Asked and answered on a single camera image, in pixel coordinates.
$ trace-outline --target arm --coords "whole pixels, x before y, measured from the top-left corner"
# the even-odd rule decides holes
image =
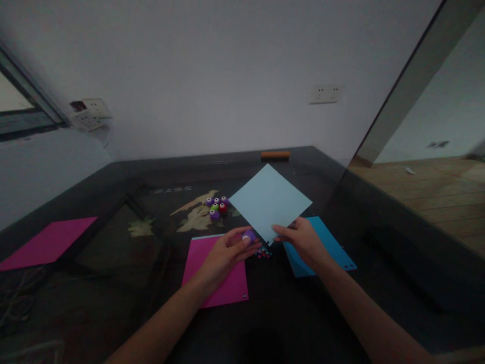
[[[249,246],[249,240],[241,240],[241,233],[250,228],[240,227],[221,236],[196,275],[106,363],[164,362],[204,301],[224,282],[237,263],[253,255],[261,246],[259,242]]]
[[[288,229],[274,225],[283,236],[277,241],[294,245],[303,261],[327,288],[345,320],[373,363],[429,363],[433,357],[390,318],[334,261],[306,219]]]

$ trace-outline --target hand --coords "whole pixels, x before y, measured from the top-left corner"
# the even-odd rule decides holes
[[[334,262],[322,244],[312,224],[305,218],[298,217],[289,228],[273,225],[273,230],[282,236],[276,237],[275,241],[287,241],[291,243],[302,260],[314,271],[323,264]]]
[[[253,255],[261,247],[258,239],[249,245],[249,238],[241,238],[241,234],[249,229],[250,226],[239,227],[221,236],[193,277],[193,280],[206,287],[208,296],[224,282],[236,264]]]

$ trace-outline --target finger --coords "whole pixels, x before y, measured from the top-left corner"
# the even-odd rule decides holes
[[[226,233],[225,233],[225,234],[222,236],[222,238],[225,238],[225,239],[229,240],[229,239],[234,238],[234,237],[235,237],[237,234],[242,234],[242,233],[244,233],[245,231],[250,230],[250,229],[252,229],[252,227],[250,227],[250,226],[243,226],[243,227],[239,227],[239,228],[237,227],[237,228],[235,228],[235,229],[232,229],[232,230],[231,230],[231,231],[229,231],[229,232],[226,232]]]
[[[245,236],[244,238],[242,238],[239,243],[229,248],[231,250],[232,256],[236,256],[242,253],[249,246],[250,243],[250,237]]]
[[[296,231],[292,229],[288,229],[287,227],[282,227],[280,225],[273,225],[273,230],[275,230],[280,235],[285,235],[290,239],[294,239],[296,237]]]
[[[258,250],[261,248],[262,244],[261,243],[254,243],[248,246],[245,250],[242,251],[242,253],[250,251],[250,250]]]
[[[227,246],[228,248],[230,248],[231,246],[234,246],[234,245],[236,245],[237,243],[239,243],[239,242],[241,241],[241,239],[242,239],[242,237],[241,237],[241,236],[236,236],[236,237],[232,238],[231,240],[229,240],[229,241],[227,242],[227,245],[226,245],[226,246]],[[258,239],[258,238],[256,238],[256,239],[253,241],[253,244],[254,244],[254,243],[258,243],[258,242],[259,242],[259,239]]]
[[[305,218],[302,218],[301,216],[298,216],[297,219],[295,220],[295,227],[298,230],[300,226],[305,223],[307,220]]]
[[[241,241],[242,237],[241,235],[236,235],[235,237],[229,239],[229,241],[226,242],[226,246],[230,248],[231,246],[236,245]]]
[[[243,252],[239,255],[236,256],[236,264],[239,263],[240,261],[243,261],[245,260],[246,258],[249,258],[251,255],[254,255],[254,253],[256,252],[256,248],[254,249],[250,249],[246,252]]]

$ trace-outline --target wooden floor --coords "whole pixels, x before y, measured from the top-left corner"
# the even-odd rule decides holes
[[[485,258],[485,163],[443,158],[369,168],[354,159],[349,169]]]

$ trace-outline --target forearm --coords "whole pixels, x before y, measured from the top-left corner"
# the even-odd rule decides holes
[[[111,355],[107,363],[165,361],[206,298],[204,285],[192,279]]]
[[[317,274],[373,363],[434,362],[333,259]]]

